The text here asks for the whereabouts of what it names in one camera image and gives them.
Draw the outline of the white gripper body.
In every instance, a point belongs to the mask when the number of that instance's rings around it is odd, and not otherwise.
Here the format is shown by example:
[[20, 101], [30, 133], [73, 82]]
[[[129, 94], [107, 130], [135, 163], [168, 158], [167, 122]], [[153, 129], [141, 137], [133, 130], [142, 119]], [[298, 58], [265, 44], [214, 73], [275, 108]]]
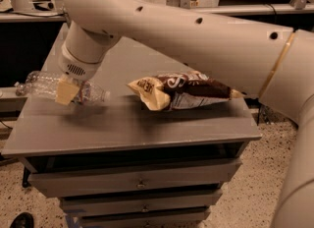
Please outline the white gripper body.
[[61, 47], [59, 67], [73, 79], [88, 81], [95, 75], [105, 54], [112, 47], [112, 35], [92, 32], [72, 22]]

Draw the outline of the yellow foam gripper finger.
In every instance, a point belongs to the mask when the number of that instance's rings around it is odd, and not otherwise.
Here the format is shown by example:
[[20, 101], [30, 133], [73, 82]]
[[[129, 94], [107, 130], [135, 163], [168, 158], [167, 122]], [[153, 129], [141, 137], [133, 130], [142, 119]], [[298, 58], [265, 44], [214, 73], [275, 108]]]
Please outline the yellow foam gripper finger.
[[55, 101], [62, 105], [69, 105], [79, 92], [79, 82], [62, 75], [57, 83]]

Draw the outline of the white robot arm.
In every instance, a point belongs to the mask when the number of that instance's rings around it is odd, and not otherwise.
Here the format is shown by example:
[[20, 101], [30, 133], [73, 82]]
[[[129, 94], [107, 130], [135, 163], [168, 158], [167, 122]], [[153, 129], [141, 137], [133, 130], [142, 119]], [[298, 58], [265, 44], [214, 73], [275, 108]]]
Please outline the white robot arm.
[[290, 118], [296, 143], [271, 228], [314, 228], [314, 33], [141, 0], [64, 0], [60, 68], [91, 79], [121, 37], [212, 76]]

